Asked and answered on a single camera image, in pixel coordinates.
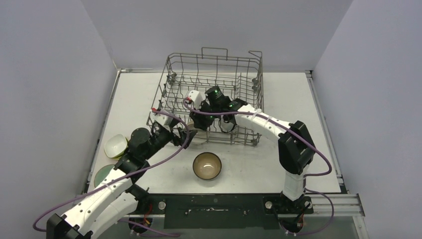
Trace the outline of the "white bowl with blue outside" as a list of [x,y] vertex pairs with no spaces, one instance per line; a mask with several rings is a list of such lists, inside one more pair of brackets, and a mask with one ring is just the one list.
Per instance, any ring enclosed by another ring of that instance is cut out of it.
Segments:
[[236,127],[236,121],[233,116],[222,116],[218,124],[220,131],[223,133],[230,133]]

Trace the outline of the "white bowl with tan outside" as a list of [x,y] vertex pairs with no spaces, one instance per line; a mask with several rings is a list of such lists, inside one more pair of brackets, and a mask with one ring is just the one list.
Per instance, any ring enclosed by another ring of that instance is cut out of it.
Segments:
[[203,144],[207,141],[207,132],[194,127],[193,121],[189,121],[187,126],[190,132],[196,131],[196,134],[192,137],[191,144]]

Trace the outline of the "beige bowl with black outside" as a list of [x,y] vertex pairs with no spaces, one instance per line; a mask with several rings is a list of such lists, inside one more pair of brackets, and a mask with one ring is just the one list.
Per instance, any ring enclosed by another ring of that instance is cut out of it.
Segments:
[[193,172],[202,180],[215,179],[222,170],[221,159],[212,152],[198,154],[193,161]]

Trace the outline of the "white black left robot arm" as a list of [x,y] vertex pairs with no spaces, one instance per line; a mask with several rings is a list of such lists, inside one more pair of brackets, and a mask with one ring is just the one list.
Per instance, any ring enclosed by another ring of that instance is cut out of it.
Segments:
[[135,129],[127,149],[105,179],[75,207],[63,215],[52,215],[46,225],[48,239],[96,239],[119,219],[132,212],[140,215],[148,209],[148,192],[136,182],[150,166],[148,159],[168,143],[187,148],[197,130],[178,128],[172,119],[151,129]]

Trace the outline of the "white square bowl green outside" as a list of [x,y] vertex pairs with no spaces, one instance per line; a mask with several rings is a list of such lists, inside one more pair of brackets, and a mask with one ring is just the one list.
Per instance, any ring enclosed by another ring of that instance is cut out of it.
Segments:
[[108,158],[119,158],[128,147],[128,140],[122,134],[117,134],[104,143],[104,151]]

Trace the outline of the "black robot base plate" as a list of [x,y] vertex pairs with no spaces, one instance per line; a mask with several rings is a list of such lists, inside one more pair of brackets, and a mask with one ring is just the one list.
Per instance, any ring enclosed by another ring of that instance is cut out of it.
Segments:
[[298,222],[313,214],[310,197],[290,202],[279,193],[150,194],[131,218],[162,218],[165,229],[277,230],[280,221]]

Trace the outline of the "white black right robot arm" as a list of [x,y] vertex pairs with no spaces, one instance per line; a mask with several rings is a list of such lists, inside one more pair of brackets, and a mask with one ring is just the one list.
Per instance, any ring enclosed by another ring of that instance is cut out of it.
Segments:
[[303,122],[290,123],[273,118],[242,99],[232,100],[222,93],[219,86],[205,93],[189,91],[184,105],[190,111],[196,128],[206,130],[214,119],[221,119],[223,131],[230,131],[236,126],[245,127],[274,142],[278,147],[279,162],[286,171],[282,209],[292,214],[301,207],[305,174],[315,154],[312,150],[315,144]]

